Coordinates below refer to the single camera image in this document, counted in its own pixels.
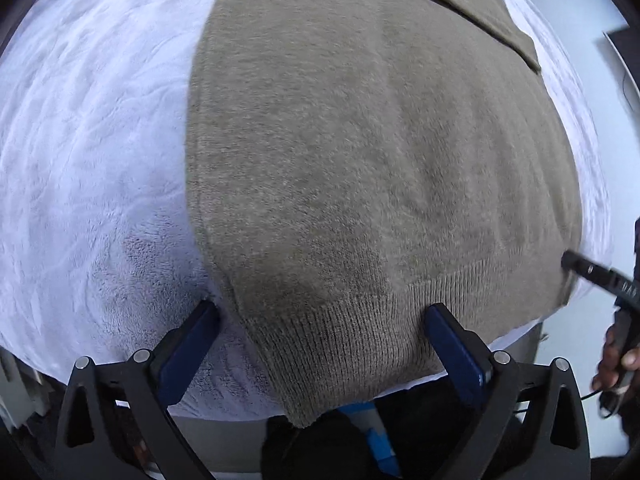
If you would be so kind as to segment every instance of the white blanket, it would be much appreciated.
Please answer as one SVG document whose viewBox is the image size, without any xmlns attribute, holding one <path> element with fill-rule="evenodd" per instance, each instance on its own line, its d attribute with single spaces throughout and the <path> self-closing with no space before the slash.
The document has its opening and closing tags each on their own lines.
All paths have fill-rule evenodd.
<svg viewBox="0 0 640 480">
<path fill-rule="evenodd" d="M 506 1 L 574 150 L 581 249 L 606 262 L 609 200 L 580 84 L 530 2 Z M 39 0 L 0 59 L 0 346 L 60 381 L 78 356 L 152 348 L 215 295 L 184 196 L 191 59 L 213 2 Z M 233 320 L 174 413 L 280 413 Z"/>
</svg>

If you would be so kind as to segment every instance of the knit garment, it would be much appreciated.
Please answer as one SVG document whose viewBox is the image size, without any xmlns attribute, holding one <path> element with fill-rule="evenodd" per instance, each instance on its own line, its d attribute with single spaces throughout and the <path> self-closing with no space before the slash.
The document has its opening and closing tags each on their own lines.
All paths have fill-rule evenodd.
<svg viewBox="0 0 640 480">
<path fill-rule="evenodd" d="M 191 222 L 289 419 L 547 316 L 582 225 L 533 42 L 503 0 L 217 0 L 194 60 Z"/>
</svg>

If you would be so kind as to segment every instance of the metal bolt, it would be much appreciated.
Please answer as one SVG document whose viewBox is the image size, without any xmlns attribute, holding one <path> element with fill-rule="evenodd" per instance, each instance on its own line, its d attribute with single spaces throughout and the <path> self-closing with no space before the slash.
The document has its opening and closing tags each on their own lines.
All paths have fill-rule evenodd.
<svg viewBox="0 0 640 480">
<path fill-rule="evenodd" d="M 88 365 L 89 365 L 89 358 L 86 355 L 76 359 L 76 368 L 78 370 L 82 370 L 84 368 L 87 368 Z"/>
<path fill-rule="evenodd" d="M 562 357 L 559 357 L 558 359 L 556 359 L 556 366 L 560 368 L 563 372 L 565 372 L 569 369 L 569 361 L 567 361 Z"/>
<path fill-rule="evenodd" d="M 133 360 L 137 363 L 143 363 L 150 357 L 151 357 L 151 352 L 145 349 L 138 350 L 135 354 L 133 354 Z"/>
<path fill-rule="evenodd" d="M 511 361 L 511 356 L 504 352 L 503 350 L 497 351 L 494 354 L 495 362 L 500 363 L 501 365 L 505 365 Z"/>
</svg>

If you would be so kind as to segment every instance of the black cable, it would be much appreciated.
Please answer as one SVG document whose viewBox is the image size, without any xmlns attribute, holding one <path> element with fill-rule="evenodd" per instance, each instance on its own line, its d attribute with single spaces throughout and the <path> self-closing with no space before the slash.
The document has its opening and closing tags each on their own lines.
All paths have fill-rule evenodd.
<svg viewBox="0 0 640 480">
<path fill-rule="evenodd" d="M 599 394 L 601 391 L 602 391 L 602 390 L 596 390 L 596 391 L 594 391 L 594 392 L 591 392 L 589 395 L 585 395 L 584 397 L 580 397 L 580 402 L 584 402 L 584 401 L 585 401 L 585 400 L 587 400 L 587 399 L 591 399 L 591 397 L 593 397 L 593 396 L 595 396 L 595 395 Z M 528 408 L 525 408 L 524 410 L 517 410 L 516 412 L 513 412 L 513 413 L 514 413 L 514 414 L 515 414 L 515 413 L 524 413 L 524 412 L 526 412 L 527 410 L 528 410 Z"/>
<path fill-rule="evenodd" d="M 622 77 L 622 94 L 625 96 L 626 99 L 626 104 L 629 106 L 629 109 L 635 114 L 635 115 L 640 115 L 640 112 L 638 110 L 634 110 L 634 108 L 631 105 L 631 102 L 629 102 L 629 98 L 626 96 L 626 91 L 625 91 L 625 81 L 626 78 L 628 77 L 628 73 L 625 70 L 625 75 Z"/>
</svg>

